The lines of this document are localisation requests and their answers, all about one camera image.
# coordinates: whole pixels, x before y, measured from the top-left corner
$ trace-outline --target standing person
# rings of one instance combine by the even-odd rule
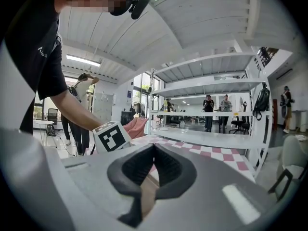
[[[211,95],[207,95],[206,99],[203,101],[203,108],[205,112],[213,112],[214,109],[214,101],[211,98]],[[211,131],[212,128],[212,116],[205,117],[205,131]]]
[[[41,100],[50,97],[68,120],[87,130],[102,125],[67,90],[61,65],[61,40],[57,36],[59,14],[66,6],[95,7],[114,12],[125,7],[126,0],[14,0],[13,3],[13,14],[2,18],[11,23],[0,48],[12,59],[9,64],[16,70],[11,68],[10,71],[19,75],[34,94],[37,91]],[[34,98],[20,125],[23,132],[33,134],[33,109]]]
[[[291,117],[292,117],[291,103],[294,103],[294,100],[292,99],[290,89],[287,86],[284,87],[284,92],[283,92],[282,95],[283,95],[283,98],[284,98],[284,101],[285,101],[285,105],[287,107],[287,114],[286,114],[286,117],[284,118],[285,128],[284,128],[283,131],[285,133],[289,133],[290,132],[289,125],[290,125],[290,120],[291,120]]]
[[[87,99],[87,90],[89,89],[90,85],[97,83],[99,79],[97,77],[93,77],[90,74],[83,73],[78,77],[78,82],[74,85],[76,92],[78,94],[78,98],[80,100],[81,105],[88,109],[88,99]],[[87,148],[89,148],[90,142],[90,134],[89,131],[78,127],[75,125],[76,136],[75,140],[78,145],[76,145],[78,150],[78,155],[83,155]]]
[[[220,111],[221,112],[230,112],[232,109],[232,103],[228,100],[228,95],[226,94],[225,99],[221,101],[220,103]],[[225,120],[225,129],[227,128],[227,122],[228,122],[229,117],[224,116]]]
[[[172,104],[170,103],[170,99],[167,99],[167,111],[170,112],[170,110],[173,111],[173,107],[172,107]],[[166,123],[170,123],[171,121],[171,116],[167,116],[166,117]]]

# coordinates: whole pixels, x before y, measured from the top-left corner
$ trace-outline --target cable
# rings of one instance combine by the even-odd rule
[[[65,150],[61,150],[61,149],[58,149],[58,148],[57,148],[57,150],[58,150],[58,151],[67,151],[67,153],[70,154],[70,153],[68,152],[68,150],[67,150],[67,147],[64,145],[64,142],[63,142],[61,136],[60,136],[60,135],[57,135],[57,136],[60,138],[60,140],[62,141],[63,147],[65,148]],[[74,155],[74,154],[70,154],[70,155],[73,156],[73,157],[76,157],[76,156],[77,156],[77,152],[76,152],[75,155]]]

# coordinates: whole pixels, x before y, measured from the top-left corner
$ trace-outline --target pink and white checkered cloth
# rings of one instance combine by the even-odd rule
[[[235,149],[227,149],[227,148],[215,148],[215,147],[207,147],[201,145],[193,145],[182,142],[171,141],[167,139],[163,139],[157,137],[156,135],[147,135],[140,138],[136,138],[130,141],[131,145],[146,145],[148,143],[158,143],[166,146],[172,146],[179,149],[183,149],[189,152],[197,153],[202,156],[210,156],[214,159],[222,161],[233,169],[255,182],[254,177],[248,169],[243,157],[238,153]],[[158,172],[155,166],[152,167],[150,171],[151,175],[158,180]]]

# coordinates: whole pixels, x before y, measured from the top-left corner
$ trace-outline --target round table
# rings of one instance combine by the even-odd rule
[[[46,146],[46,143],[47,143],[47,133],[46,133],[46,129],[47,129],[47,125],[50,125],[50,124],[53,124],[53,121],[44,121],[44,120],[34,120],[35,123],[39,124],[39,133],[40,133],[40,138],[42,140],[42,144],[43,146]],[[44,133],[44,136],[42,137],[42,132],[41,132],[41,127],[40,125],[45,125],[45,133]],[[52,140],[55,144],[55,147],[57,148],[57,144],[56,142],[54,141],[54,138],[52,137]]]

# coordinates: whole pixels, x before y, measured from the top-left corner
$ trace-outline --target black backpack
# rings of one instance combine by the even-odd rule
[[[52,137],[56,136],[56,130],[54,129],[54,126],[52,124],[48,124],[46,126],[46,135]]]
[[[80,98],[79,98],[79,96],[78,96],[78,93],[77,93],[77,91],[76,91],[76,86],[79,84],[80,82],[78,82],[76,85],[74,85],[74,86],[71,86],[71,87],[69,87],[68,88],[68,91],[75,97],[75,98],[77,98],[77,100],[81,103],[81,100],[80,100]]]
[[[267,88],[267,85],[265,83],[262,84],[263,89],[260,91],[258,95],[258,99],[255,104],[255,108],[252,112],[252,115],[256,117],[258,121],[261,120],[262,114],[261,112],[266,111],[269,108],[269,100],[270,100],[270,91]]]

